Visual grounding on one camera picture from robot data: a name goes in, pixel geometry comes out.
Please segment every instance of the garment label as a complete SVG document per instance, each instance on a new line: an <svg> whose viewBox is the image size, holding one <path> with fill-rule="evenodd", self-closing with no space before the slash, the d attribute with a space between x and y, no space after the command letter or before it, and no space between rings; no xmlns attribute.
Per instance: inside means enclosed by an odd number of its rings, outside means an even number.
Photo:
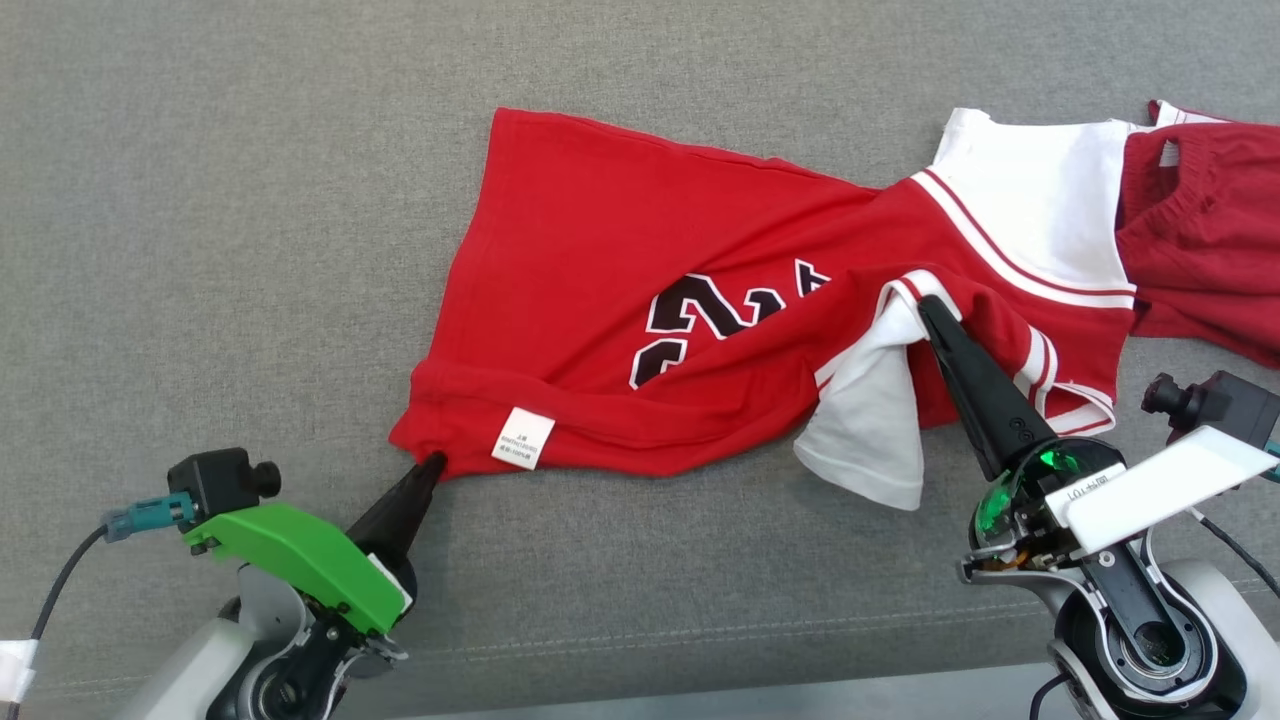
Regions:
<svg viewBox="0 0 1280 720"><path fill-rule="evenodd" d="M1181 163L1181 154L1178 151L1178 145L1165 142L1165 146L1160 150L1160 167L1176 168L1179 163Z"/></svg>
<svg viewBox="0 0 1280 720"><path fill-rule="evenodd" d="M512 465L520 465L526 470L538 466L538 457L547 445L547 436L552 434L556 420L535 415L520 407L511 409L507 424L498 433L498 442L493 446L493 456Z"/></svg>

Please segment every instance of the connector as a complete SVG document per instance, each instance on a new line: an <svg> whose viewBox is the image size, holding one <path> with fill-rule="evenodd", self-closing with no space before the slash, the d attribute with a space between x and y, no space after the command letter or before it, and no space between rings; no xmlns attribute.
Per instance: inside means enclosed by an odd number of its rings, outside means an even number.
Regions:
<svg viewBox="0 0 1280 720"><path fill-rule="evenodd" d="M1280 442L1267 441L1267 446L1265 450L1270 452L1272 457L1280 457ZM1276 468L1270 473L1262 473L1262 477L1271 480L1272 483L1280 483L1280 468Z"/></svg>
<svg viewBox="0 0 1280 720"><path fill-rule="evenodd" d="M195 519L191 495L175 492L134 502L123 510L110 510L102 515L102 524L106 525L106 542L119 542L133 533L172 528Z"/></svg>

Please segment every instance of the green led light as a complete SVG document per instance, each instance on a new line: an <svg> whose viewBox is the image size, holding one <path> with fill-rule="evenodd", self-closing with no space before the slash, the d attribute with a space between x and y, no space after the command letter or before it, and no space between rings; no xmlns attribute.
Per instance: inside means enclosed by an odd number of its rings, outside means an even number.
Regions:
<svg viewBox="0 0 1280 720"><path fill-rule="evenodd" d="M1009 506L1012 505L1014 492L1010 488L1009 475L1007 471L1001 475L987 492L987 496L982 498L982 502L978 503L978 511L973 516L973 525L979 538L989 537L996 529L996 523L1006 516Z"/></svg>
<svg viewBox="0 0 1280 720"><path fill-rule="evenodd" d="M1075 461L1075 457L1071 457L1059 450L1046 450L1044 452L1041 452L1041 462L1055 470L1070 470L1073 473L1080 471L1080 464Z"/></svg>

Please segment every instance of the red shorts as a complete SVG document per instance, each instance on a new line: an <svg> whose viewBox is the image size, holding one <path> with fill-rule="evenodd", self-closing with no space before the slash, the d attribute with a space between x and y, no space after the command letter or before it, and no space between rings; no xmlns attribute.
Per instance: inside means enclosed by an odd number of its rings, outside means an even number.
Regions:
<svg viewBox="0 0 1280 720"><path fill-rule="evenodd" d="M1134 133L1121 211L1133 334L1203 338L1280 368L1280 127Z"/></svg>

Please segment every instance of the green bracket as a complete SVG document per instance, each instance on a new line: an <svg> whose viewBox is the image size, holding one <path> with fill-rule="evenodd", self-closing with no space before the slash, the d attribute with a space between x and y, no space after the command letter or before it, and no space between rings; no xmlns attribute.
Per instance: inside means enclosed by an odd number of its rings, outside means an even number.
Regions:
<svg viewBox="0 0 1280 720"><path fill-rule="evenodd" d="M214 557L239 557L343 615L361 633L387 634L404 598L360 548L332 524L284 503L216 515L182 537L189 546L218 541Z"/></svg>

